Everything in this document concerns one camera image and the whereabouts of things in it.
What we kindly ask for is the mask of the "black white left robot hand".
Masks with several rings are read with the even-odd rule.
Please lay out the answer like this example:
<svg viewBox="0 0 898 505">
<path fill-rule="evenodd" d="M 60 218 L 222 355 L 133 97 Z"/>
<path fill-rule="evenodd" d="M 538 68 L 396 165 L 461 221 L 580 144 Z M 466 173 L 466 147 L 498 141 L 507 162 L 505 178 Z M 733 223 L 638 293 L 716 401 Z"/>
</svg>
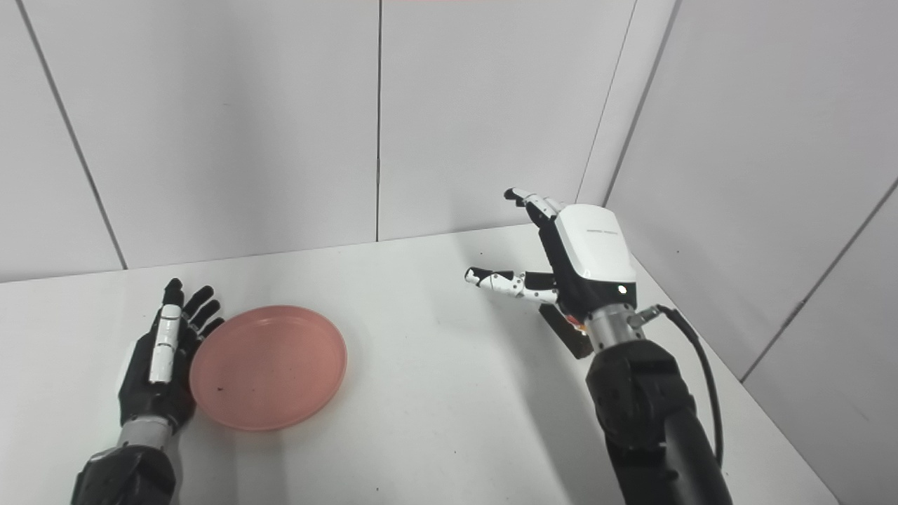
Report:
<svg viewBox="0 0 898 505">
<path fill-rule="evenodd" d="M 189 386 L 189 371 L 200 345 L 224 323 L 220 310 L 221 303 L 215 299 L 211 285 L 203 285 L 186 297 L 180 279 L 168 282 L 153 323 L 135 343 L 119 387 L 121 425 L 141 417 L 159 417 L 177 433 L 193 417 L 196 401 Z M 177 330 L 170 345 L 170 376 L 161 381 L 151 377 L 159 326 Z"/>
</svg>

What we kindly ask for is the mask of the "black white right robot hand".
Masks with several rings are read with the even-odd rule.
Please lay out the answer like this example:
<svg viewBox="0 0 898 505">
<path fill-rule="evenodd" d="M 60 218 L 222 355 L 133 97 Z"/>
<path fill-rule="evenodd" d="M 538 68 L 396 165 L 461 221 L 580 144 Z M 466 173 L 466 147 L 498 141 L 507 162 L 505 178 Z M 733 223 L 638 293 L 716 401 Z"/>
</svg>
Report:
<svg viewBox="0 0 898 505">
<path fill-rule="evenodd" d="M 464 279 L 484 290 L 550 304 L 565 320 L 584 324 L 593 312 L 637 307 L 637 273 L 613 211 L 590 204 L 563 205 L 519 188 L 504 198 L 525 208 L 538 229 L 551 272 L 468 268 Z"/>
</svg>

